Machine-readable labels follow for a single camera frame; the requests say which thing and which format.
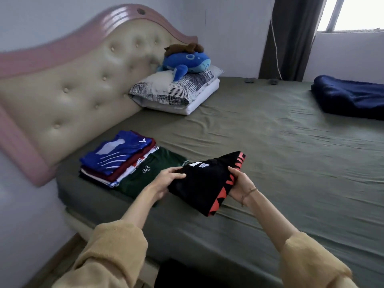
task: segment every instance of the pink headboard frame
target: pink headboard frame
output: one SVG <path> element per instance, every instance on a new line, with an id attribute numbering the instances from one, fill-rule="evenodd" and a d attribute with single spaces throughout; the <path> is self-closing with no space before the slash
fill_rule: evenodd
<path id="1" fill-rule="evenodd" d="M 74 60 L 96 48 L 120 24 L 139 18 L 160 24 L 183 43 L 197 43 L 196 36 L 182 34 L 155 10 L 140 4 L 123 4 L 103 11 L 64 38 L 34 48 L 0 53 L 0 79 L 41 71 Z M 55 176 L 56 166 L 47 165 L 2 105 L 0 147 L 33 184 L 44 185 Z"/>

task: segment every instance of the left hand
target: left hand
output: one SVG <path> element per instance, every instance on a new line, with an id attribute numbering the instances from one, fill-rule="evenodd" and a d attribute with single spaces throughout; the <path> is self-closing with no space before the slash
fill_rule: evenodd
<path id="1" fill-rule="evenodd" d="M 174 179 L 184 179 L 186 174 L 174 173 L 182 167 L 171 167 L 162 170 L 156 178 L 146 187 L 154 194 L 154 199 L 160 200 L 168 192 L 168 186 Z"/>

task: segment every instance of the beige sleeve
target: beige sleeve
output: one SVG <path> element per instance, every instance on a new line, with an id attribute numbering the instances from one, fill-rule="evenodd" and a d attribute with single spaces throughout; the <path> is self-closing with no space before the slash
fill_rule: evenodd
<path id="1" fill-rule="evenodd" d="M 54 288 L 133 287 L 148 243 L 141 229 L 118 220 L 98 225 L 73 270 Z"/>
<path id="2" fill-rule="evenodd" d="M 285 288 L 351 288 L 351 270 L 304 232 L 289 238 L 281 251 Z"/>

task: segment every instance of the bed headboard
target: bed headboard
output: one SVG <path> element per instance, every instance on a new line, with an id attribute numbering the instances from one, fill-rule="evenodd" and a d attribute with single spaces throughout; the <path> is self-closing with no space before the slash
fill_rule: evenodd
<path id="1" fill-rule="evenodd" d="M 153 9 L 125 4 L 52 43 L 0 53 L 0 147 L 45 184 L 67 155 L 140 111 L 129 88 L 165 47 L 190 42 Z"/>

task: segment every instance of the window frame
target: window frame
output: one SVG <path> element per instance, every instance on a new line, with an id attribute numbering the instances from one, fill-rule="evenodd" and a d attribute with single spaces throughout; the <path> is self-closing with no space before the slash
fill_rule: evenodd
<path id="1" fill-rule="evenodd" d="M 362 29 L 362 30 L 337 30 L 335 31 L 335 26 L 337 23 L 337 20 L 339 19 L 339 15 L 341 12 L 341 9 L 343 7 L 344 0 L 337 0 L 335 7 L 333 8 L 333 12 L 331 15 L 331 18 L 329 19 L 329 23 L 327 26 L 327 29 L 325 31 L 316 31 L 317 34 L 321 33 L 353 33 L 353 32 L 383 32 L 384 29 Z"/>

